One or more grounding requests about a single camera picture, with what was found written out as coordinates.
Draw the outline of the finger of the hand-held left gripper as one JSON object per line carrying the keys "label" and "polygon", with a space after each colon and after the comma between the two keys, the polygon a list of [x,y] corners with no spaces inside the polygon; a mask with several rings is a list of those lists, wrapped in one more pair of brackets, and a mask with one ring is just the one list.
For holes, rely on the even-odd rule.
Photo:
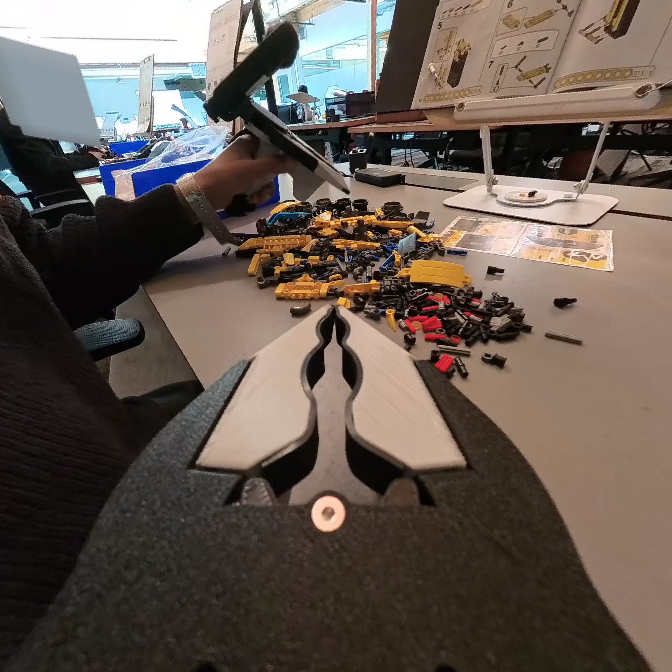
{"label": "finger of the hand-held left gripper", "polygon": [[294,178],[316,178],[344,194],[350,194],[349,183],[343,174],[300,138],[283,138],[282,152],[291,160],[289,174]]}
{"label": "finger of the hand-held left gripper", "polygon": [[[324,152],[324,150],[318,150],[318,149],[315,149],[315,148],[312,147],[312,146],[311,146],[305,139],[303,139],[301,136],[299,136],[298,134],[296,134],[295,132],[293,132],[293,131],[290,130],[290,129],[288,130],[288,138],[300,138],[300,139],[302,139],[304,142],[307,143],[307,145],[309,145],[311,148],[313,148],[313,150],[315,150],[319,155],[323,156],[329,163],[333,164],[329,159],[327,159],[327,158],[324,156],[323,153],[321,153],[321,152]],[[298,179],[295,179],[295,180],[298,180],[298,181],[301,181],[301,182],[307,182],[307,183],[314,183],[314,184],[316,184],[316,185],[318,185],[318,186],[324,184],[324,183],[319,183],[319,182],[317,181],[316,178],[312,178],[312,177],[309,177],[309,178],[298,178]]]}

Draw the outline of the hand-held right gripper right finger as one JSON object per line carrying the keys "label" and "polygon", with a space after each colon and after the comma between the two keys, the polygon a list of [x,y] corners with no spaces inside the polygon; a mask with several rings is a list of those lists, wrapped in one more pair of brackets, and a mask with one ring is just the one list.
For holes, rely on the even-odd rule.
{"label": "hand-held right gripper right finger", "polygon": [[466,468],[414,358],[341,307],[335,332],[351,389],[345,422],[354,441],[411,474]]}

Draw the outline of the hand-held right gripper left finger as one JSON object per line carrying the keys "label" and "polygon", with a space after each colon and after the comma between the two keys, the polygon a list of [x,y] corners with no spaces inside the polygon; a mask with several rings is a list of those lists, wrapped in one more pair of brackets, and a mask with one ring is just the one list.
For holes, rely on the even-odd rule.
{"label": "hand-held right gripper left finger", "polygon": [[324,374],[333,320],[334,308],[327,305],[256,353],[197,467],[250,475],[308,441],[316,428],[313,387]]}

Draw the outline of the yellow holed connector assembly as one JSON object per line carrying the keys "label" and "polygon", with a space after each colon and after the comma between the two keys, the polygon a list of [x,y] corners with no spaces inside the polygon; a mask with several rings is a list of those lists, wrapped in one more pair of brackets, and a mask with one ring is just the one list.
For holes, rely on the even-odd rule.
{"label": "yellow holed connector assembly", "polygon": [[344,280],[317,281],[309,277],[300,278],[296,281],[278,284],[274,295],[278,300],[321,300],[333,295],[344,285]]}

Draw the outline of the yellow curved panel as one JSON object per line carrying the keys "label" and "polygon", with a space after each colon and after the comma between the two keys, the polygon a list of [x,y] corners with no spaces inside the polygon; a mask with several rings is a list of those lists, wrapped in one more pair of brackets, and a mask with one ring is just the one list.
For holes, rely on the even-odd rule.
{"label": "yellow curved panel", "polygon": [[472,284],[472,277],[468,275],[462,265],[444,261],[415,260],[409,267],[397,273],[398,278],[411,283],[435,284],[463,288]]}

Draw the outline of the person's left forearm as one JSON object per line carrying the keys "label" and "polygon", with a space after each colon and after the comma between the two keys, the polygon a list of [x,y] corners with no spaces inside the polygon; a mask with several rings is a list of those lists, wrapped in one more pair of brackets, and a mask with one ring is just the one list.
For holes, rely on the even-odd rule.
{"label": "person's left forearm", "polygon": [[162,186],[132,201],[103,197],[94,217],[64,218],[50,236],[54,257],[45,284],[76,329],[131,298],[204,229],[175,187]]}

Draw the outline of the cardboard sheet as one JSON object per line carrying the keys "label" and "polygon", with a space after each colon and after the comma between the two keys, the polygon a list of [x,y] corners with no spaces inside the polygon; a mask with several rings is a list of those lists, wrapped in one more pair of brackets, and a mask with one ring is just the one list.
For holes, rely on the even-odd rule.
{"label": "cardboard sheet", "polygon": [[226,1],[210,17],[206,55],[206,98],[233,71],[252,1]]}
{"label": "cardboard sheet", "polygon": [[139,113],[137,134],[142,138],[149,138],[153,131],[153,81],[155,70],[155,55],[149,55],[140,62],[139,66]]}

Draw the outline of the long yellow holed beam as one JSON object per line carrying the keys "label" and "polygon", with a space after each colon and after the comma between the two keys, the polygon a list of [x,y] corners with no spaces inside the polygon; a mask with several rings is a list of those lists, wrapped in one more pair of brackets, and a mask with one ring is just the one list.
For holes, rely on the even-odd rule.
{"label": "long yellow holed beam", "polygon": [[309,234],[253,237],[245,240],[236,250],[238,256],[251,256],[255,253],[282,253],[291,249],[301,249],[311,243]]}

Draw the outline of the clear plastic bag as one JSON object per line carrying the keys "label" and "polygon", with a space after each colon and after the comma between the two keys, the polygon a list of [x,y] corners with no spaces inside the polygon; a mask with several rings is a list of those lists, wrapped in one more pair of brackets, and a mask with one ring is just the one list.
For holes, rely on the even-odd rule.
{"label": "clear plastic bag", "polygon": [[156,154],[133,167],[117,164],[112,168],[112,177],[122,173],[156,172],[167,170],[182,175],[197,172],[201,167],[221,154],[232,139],[226,126],[207,125],[167,142]]}

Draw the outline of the pile of mixed building pieces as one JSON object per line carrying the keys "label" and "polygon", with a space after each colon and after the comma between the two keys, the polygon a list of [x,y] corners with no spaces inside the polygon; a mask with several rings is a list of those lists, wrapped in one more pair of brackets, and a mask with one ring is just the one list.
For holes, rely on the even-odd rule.
{"label": "pile of mixed building pieces", "polygon": [[[300,278],[344,280],[344,287],[322,300],[334,300],[341,307],[352,310],[350,299],[354,291],[366,283],[398,278],[397,273],[415,260],[449,262],[445,258],[448,248],[433,232],[429,213],[408,212],[398,201],[387,201],[372,208],[366,199],[321,198],[314,202],[287,200],[276,208],[283,210],[291,206],[310,214],[270,228],[265,223],[270,215],[261,218],[256,223],[256,233],[244,235],[242,243],[253,237],[303,234],[313,238],[311,243],[282,253],[236,254],[239,258],[249,259],[247,273],[260,289],[275,291],[278,284]],[[397,244],[410,233],[417,235],[416,250],[401,257],[397,253]],[[317,300],[286,301],[311,303]]]}

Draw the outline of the person's dark trousers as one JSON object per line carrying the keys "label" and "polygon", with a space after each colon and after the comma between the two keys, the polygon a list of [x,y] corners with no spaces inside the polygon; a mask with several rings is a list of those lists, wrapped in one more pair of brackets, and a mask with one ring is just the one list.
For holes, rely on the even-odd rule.
{"label": "person's dark trousers", "polygon": [[148,443],[203,391],[203,385],[197,380],[187,380],[119,401],[130,418],[138,441]]}

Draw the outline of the pile of black red pins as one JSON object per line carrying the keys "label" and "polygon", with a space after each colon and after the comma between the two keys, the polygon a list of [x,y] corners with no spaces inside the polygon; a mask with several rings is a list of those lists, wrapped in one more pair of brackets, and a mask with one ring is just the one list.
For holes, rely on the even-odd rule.
{"label": "pile of black red pins", "polygon": [[489,296],[463,288],[411,283],[399,278],[371,281],[353,292],[352,311],[385,324],[401,348],[428,359],[448,376],[468,377],[466,357],[474,348],[495,347],[532,332],[522,307],[499,292]]}

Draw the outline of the yellow grey sticker sheet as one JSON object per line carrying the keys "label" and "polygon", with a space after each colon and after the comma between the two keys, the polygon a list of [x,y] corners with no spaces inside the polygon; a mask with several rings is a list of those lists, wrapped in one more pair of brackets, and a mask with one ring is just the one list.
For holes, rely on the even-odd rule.
{"label": "yellow grey sticker sheet", "polygon": [[614,270],[612,231],[458,216],[439,237],[452,249],[601,272]]}

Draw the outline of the open instruction booklet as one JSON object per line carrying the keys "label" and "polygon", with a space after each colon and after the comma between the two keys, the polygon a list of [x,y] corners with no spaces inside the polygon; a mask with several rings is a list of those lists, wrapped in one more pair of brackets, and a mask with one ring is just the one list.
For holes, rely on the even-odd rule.
{"label": "open instruction booklet", "polygon": [[411,108],[668,83],[670,1],[439,1]]}

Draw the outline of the book stand with white base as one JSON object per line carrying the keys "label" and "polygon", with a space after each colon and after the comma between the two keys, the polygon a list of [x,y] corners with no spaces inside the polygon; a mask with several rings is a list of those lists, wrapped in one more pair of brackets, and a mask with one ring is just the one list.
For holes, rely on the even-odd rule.
{"label": "book stand with white base", "polygon": [[[439,1],[397,1],[376,94],[376,112],[447,110],[455,130],[480,128],[485,185],[444,204],[475,212],[514,216],[550,224],[588,226],[614,208],[617,199],[584,196],[611,124],[671,119],[671,84],[611,86],[542,96],[462,100],[447,107],[412,109],[433,14]],[[499,184],[492,167],[491,126],[514,123],[601,123],[599,139],[583,180],[572,188],[514,188]]]}

